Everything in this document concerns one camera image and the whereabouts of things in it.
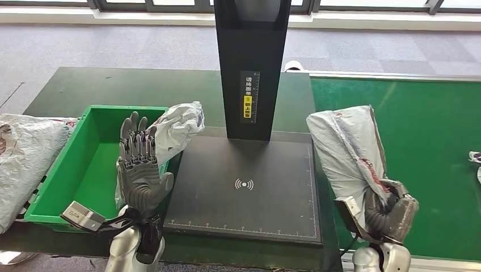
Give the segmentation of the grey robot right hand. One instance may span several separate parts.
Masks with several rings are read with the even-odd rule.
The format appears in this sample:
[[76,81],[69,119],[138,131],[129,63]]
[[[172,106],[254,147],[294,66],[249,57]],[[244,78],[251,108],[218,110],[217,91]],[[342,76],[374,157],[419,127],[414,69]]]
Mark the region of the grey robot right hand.
[[372,190],[365,194],[367,232],[375,240],[402,245],[419,210],[419,202],[399,181],[382,179],[381,184],[388,190],[385,204]]

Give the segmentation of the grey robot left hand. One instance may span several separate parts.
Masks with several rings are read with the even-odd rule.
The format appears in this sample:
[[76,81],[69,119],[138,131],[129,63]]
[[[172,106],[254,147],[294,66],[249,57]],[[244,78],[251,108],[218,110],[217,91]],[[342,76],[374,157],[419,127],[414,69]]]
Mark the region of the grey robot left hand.
[[144,216],[152,216],[174,185],[174,174],[160,173],[155,155],[157,128],[147,128],[147,118],[134,111],[120,129],[119,157],[116,162],[120,198]]

